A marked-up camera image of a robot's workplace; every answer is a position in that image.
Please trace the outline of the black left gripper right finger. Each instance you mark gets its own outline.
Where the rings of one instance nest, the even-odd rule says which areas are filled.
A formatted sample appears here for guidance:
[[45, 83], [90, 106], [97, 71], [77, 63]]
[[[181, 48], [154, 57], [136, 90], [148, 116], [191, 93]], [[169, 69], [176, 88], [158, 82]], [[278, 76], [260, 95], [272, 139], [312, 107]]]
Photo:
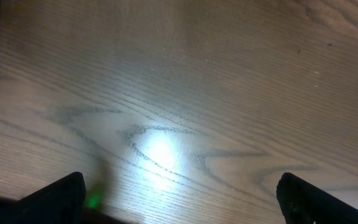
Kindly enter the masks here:
[[358, 224], [358, 209], [292, 173], [283, 173], [276, 194], [286, 224]]

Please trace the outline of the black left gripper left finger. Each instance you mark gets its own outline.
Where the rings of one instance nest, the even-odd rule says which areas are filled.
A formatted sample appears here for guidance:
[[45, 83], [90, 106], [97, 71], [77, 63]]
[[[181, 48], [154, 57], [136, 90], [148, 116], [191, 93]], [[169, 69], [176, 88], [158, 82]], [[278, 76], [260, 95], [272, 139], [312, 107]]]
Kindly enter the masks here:
[[8, 222], [79, 223], [85, 195], [83, 174], [73, 172], [15, 203], [9, 211]]

